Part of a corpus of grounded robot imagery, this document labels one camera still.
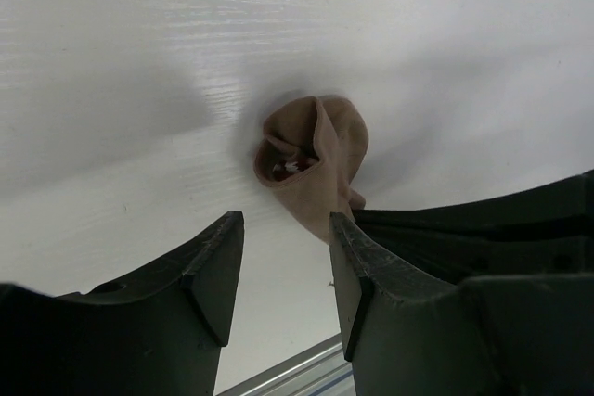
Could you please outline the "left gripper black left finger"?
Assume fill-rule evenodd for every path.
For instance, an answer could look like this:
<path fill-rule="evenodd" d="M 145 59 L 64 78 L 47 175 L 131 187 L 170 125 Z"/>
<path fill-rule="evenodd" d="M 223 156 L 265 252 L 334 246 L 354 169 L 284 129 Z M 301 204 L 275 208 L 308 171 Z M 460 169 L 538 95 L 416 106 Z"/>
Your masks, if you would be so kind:
<path fill-rule="evenodd" d="M 90 292 L 1 286 L 5 395 L 211 395 L 235 308 L 244 219 Z"/>

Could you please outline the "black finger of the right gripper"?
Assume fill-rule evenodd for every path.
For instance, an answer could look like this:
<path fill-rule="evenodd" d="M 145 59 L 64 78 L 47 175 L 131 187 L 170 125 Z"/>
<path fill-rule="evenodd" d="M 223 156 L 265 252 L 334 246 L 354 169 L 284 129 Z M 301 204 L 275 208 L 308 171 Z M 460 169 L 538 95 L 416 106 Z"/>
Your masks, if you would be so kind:
<path fill-rule="evenodd" d="M 373 241 L 449 283 L 593 269 L 593 175 L 418 211 L 356 211 Z"/>

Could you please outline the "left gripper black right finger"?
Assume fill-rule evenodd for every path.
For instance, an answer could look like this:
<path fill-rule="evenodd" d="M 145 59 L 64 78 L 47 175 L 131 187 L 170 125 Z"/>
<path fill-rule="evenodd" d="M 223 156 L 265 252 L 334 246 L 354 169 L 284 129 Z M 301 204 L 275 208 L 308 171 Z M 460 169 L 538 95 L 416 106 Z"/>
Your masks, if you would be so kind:
<path fill-rule="evenodd" d="M 343 354 L 360 395 L 589 395 L 593 277 L 453 285 L 329 220 Z"/>

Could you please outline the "brown sock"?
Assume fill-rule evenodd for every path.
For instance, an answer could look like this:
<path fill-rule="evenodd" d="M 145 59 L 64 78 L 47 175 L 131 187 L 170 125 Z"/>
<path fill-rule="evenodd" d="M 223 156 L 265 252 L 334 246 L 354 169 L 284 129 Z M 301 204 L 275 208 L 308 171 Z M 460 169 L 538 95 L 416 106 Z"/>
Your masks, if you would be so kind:
<path fill-rule="evenodd" d="M 367 151 L 367 126 L 349 99 L 307 96 L 265 119 L 253 168 L 299 224 L 329 243 L 330 215 L 352 218 L 366 205 L 352 182 Z"/>

